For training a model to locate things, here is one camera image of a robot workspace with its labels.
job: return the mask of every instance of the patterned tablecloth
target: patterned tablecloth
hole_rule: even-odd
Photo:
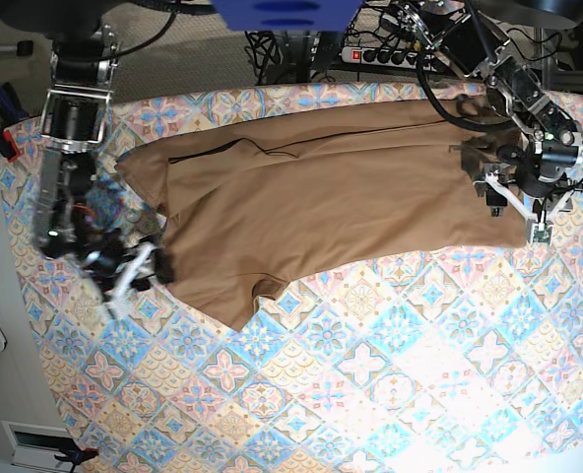
[[[149,209],[107,178],[132,148],[242,120],[420,97],[411,85],[329,84],[119,105],[91,205],[98,221],[147,233]],[[583,125],[583,97],[555,99]],[[453,247],[350,264],[292,283],[240,333],[163,288],[133,296],[130,316],[110,321],[72,265],[32,249],[43,141],[35,120],[12,133],[22,155],[0,159],[11,247],[62,420],[100,451],[88,469],[458,471],[583,445],[583,195],[551,247]]]

